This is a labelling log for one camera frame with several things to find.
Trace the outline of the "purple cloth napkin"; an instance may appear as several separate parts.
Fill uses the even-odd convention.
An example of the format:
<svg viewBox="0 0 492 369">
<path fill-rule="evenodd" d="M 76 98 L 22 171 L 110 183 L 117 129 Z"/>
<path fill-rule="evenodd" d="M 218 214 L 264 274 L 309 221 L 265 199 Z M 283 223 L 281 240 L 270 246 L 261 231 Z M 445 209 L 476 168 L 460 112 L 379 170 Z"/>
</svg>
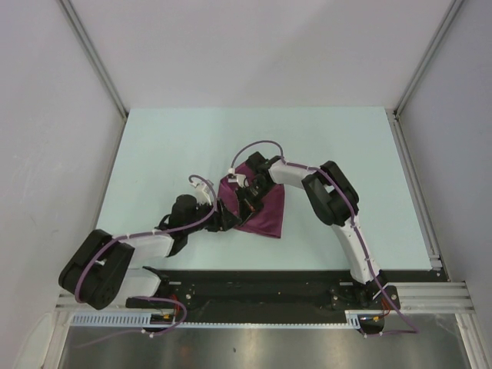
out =
<svg viewBox="0 0 492 369">
<path fill-rule="evenodd" d="M 234 169 L 237 173 L 246 175 L 247 179 L 253 177 L 252 170 L 247 168 L 244 162 Z M 275 183 L 275 186 L 264 197 L 263 209 L 256 215 L 239 215 L 238 200 L 235 194 L 238 186 L 235 183 L 228 183 L 226 176 L 220 180 L 218 197 L 231 212 L 241 219 L 242 224 L 236 229 L 269 238 L 280 238 L 284 219 L 284 186 Z"/>
</svg>

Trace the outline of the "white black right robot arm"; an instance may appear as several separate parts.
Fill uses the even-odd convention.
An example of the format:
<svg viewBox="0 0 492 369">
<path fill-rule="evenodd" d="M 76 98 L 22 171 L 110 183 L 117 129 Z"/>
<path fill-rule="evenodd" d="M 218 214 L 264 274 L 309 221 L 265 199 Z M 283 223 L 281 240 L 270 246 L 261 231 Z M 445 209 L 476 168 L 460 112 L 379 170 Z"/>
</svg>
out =
<svg viewBox="0 0 492 369">
<path fill-rule="evenodd" d="M 255 152 L 245 162 L 253 172 L 248 180 L 234 168 L 228 179 L 238 183 L 238 217 L 245 224 L 264 208 L 264 198 L 275 186 L 288 185 L 304 190 L 317 218 L 331 227 L 349 262 L 357 287 L 355 301 L 363 308 L 373 308 L 382 299 L 385 282 L 381 269 L 365 244 L 358 219 L 359 197 L 344 173 L 333 161 L 310 167 L 285 161 L 281 156 L 266 159 Z"/>
</svg>

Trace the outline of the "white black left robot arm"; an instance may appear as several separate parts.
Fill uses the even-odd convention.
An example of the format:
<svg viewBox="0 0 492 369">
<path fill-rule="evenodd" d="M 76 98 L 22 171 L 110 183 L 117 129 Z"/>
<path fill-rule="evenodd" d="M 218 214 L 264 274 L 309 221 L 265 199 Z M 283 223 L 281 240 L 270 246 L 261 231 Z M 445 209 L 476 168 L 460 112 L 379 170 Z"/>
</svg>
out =
<svg viewBox="0 0 492 369">
<path fill-rule="evenodd" d="M 131 264 L 175 256 L 188 243 L 188 235 L 228 231 L 241 223 L 221 199 L 201 204 L 193 195 L 180 195 L 152 231 L 119 237 L 102 229 L 91 231 L 61 270 L 58 285 L 78 303 L 102 310 L 122 291 Z"/>
</svg>

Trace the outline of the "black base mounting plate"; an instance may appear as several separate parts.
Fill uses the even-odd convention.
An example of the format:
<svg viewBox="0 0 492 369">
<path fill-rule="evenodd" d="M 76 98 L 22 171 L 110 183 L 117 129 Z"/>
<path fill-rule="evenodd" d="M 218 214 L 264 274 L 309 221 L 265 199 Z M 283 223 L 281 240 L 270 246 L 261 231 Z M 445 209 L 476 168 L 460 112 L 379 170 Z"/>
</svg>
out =
<svg viewBox="0 0 492 369">
<path fill-rule="evenodd" d="M 170 308 L 176 298 L 193 321 L 259 323 L 335 322 L 346 310 L 379 311 L 349 271 L 159 270 L 153 301 L 129 298 L 127 308 Z"/>
</svg>

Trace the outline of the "aluminium side rail right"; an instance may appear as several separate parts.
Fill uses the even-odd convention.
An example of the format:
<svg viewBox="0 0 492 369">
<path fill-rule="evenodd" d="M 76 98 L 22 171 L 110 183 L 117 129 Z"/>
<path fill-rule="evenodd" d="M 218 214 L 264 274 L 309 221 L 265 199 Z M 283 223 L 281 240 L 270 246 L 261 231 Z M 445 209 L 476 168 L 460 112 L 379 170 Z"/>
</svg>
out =
<svg viewBox="0 0 492 369">
<path fill-rule="evenodd" d="M 424 200 L 424 194 L 417 177 L 417 172 L 407 145 L 407 141 L 404 137 L 400 120 L 392 110 L 387 110 L 387 118 L 400 157 L 407 186 L 411 193 L 411 199 L 416 212 L 418 224 L 424 238 L 427 254 L 430 258 L 431 267 L 436 271 L 446 270 L 434 226 L 428 212 L 427 204 Z"/>
</svg>

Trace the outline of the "aluminium frame post left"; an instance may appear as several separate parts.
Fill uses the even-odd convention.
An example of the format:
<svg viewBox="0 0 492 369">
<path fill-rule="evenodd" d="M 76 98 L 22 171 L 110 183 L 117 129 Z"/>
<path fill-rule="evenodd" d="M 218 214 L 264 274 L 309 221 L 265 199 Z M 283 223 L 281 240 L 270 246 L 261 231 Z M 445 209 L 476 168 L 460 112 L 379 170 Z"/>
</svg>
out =
<svg viewBox="0 0 492 369">
<path fill-rule="evenodd" d="M 118 92 L 118 89 L 113 82 L 108 69 L 105 66 L 94 42 L 89 35 L 87 28 L 85 27 L 81 16 L 79 15 L 76 7 L 72 1 L 69 0 L 57 0 L 61 13 L 64 15 L 69 27 L 76 40 L 78 41 L 85 57 L 88 59 L 89 64 L 93 68 L 93 71 L 101 83 L 101 86 L 105 90 L 111 103 L 117 110 L 121 118 L 126 121 L 129 116 L 129 111 L 125 107 L 125 104 Z"/>
</svg>

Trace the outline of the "aluminium frame post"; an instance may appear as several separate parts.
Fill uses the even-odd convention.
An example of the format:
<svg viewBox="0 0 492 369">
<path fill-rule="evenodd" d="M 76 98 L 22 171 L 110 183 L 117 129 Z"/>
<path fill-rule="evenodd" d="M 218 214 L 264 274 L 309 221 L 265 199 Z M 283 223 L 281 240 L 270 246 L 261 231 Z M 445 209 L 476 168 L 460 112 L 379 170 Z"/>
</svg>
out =
<svg viewBox="0 0 492 369">
<path fill-rule="evenodd" d="M 85 27 L 81 16 L 79 15 L 76 7 L 72 1 L 69 0 L 57 0 L 61 13 L 64 15 L 69 27 L 76 40 L 78 41 L 85 57 L 88 59 L 89 64 L 93 68 L 93 71 L 101 83 L 101 86 L 105 90 L 111 103 L 117 110 L 121 118 L 126 121 L 129 116 L 129 111 L 125 107 L 125 104 L 118 92 L 118 89 L 113 82 L 108 69 L 105 66 L 94 42 L 89 35 L 87 28 Z"/>
<path fill-rule="evenodd" d="M 461 9 L 467 4 L 465 0 L 453 0 L 447 7 L 443 18 L 440 20 L 437 29 L 431 37 L 424 53 L 415 68 L 410 81 L 406 84 L 404 91 L 393 109 L 393 116 L 399 119 L 410 99 L 421 83 L 426 71 L 431 66 L 432 61 L 437 57 L 439 48 L 444 43 L 454 21 L 460 14 Z"/>
</svg>

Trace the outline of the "aluminium frame post right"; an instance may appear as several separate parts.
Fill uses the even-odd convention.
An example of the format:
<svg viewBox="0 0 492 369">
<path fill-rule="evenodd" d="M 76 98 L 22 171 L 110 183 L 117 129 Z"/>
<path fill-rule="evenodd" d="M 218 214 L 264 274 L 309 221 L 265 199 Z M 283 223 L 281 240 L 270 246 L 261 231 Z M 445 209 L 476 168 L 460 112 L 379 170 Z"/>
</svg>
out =
<svg viewBox="0 0 492 369">
<path fill-rule="evenodd" d="M 467 4 L 465 0 L 453 0 L 447 7 L 443 18 L 440 20 L 437 29 L 431 37 L 424 53 L 415 68 L 410 81 L 406 84 L 404 91 L 393 109 L 393 116 L 399 119 L 410 99 L 421 83 L 426 71 L 431 66 L 432 61 L 437 57 L 439 48 L 444 43 L 454 21 L 460 14 L 461 9 Z"/>
</svg>

